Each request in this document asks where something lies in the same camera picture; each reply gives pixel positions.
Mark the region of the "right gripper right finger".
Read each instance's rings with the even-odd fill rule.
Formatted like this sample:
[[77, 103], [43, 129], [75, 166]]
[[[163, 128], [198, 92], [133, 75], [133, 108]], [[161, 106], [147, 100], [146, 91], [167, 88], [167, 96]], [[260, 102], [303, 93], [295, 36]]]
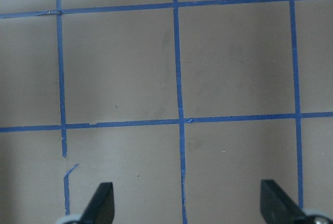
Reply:
[[261, 180], [260, 213], [265, 223], [306, 223], [306, 214], [274, 180]]

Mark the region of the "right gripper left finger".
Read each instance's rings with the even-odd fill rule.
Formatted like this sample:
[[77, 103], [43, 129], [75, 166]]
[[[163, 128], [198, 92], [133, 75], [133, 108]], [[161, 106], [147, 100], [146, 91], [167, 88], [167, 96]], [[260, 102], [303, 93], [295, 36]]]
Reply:
[[115, 216], [112, 182], [100, 183], [88, 203], [79, 223], [112, 224]]

